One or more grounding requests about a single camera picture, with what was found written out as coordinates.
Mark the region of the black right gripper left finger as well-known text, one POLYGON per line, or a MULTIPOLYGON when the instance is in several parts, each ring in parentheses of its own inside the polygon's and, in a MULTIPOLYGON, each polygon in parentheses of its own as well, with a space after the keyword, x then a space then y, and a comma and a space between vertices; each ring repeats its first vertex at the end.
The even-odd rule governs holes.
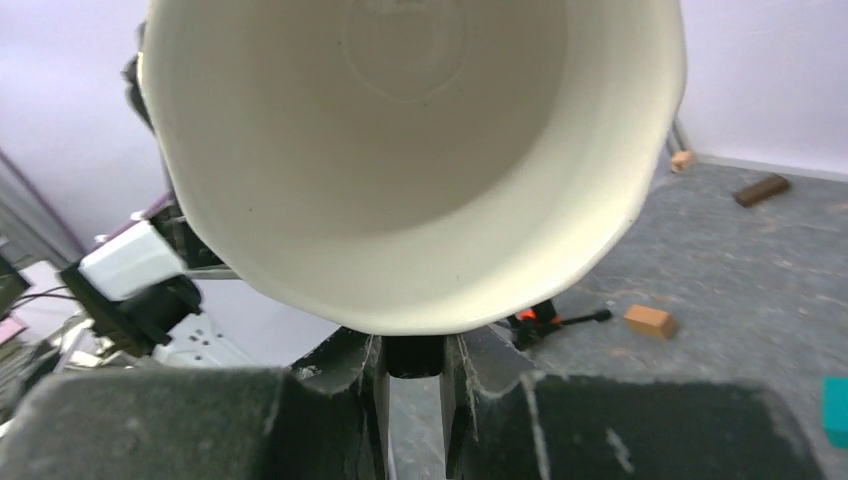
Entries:
POLYGON ((1 443, 5 479, 383 479, 378 338, 340 329, 287 368, 54 374, 1 443))

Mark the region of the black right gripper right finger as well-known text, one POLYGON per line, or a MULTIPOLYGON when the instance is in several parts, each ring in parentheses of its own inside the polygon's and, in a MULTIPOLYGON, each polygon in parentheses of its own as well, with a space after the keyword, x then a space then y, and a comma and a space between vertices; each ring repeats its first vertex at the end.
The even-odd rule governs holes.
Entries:
POLYGON ((451 479, 821 479, 786 402, 764 385, 560 375, 487 328, 444 340, 451 479))

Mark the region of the black octagonal mug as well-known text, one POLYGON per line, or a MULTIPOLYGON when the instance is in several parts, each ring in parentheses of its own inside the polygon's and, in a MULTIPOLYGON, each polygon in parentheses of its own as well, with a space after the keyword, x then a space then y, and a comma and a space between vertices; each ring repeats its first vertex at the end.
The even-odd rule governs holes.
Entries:
POLYGON ((140 95, 188 226, 251 288, 383 337, 578 283, 684 96, 678 1, 150 1, 140 95))

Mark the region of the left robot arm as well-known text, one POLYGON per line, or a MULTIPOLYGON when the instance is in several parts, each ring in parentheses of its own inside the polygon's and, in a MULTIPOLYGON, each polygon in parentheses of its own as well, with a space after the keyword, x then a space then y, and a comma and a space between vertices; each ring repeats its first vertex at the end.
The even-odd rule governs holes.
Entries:
POLYGON ((1 370, 1 417, 49 372, 288 366, 335 330, 239 280, 168 196, 64 267, 2 257, 1 338, 34 350, 1 370))

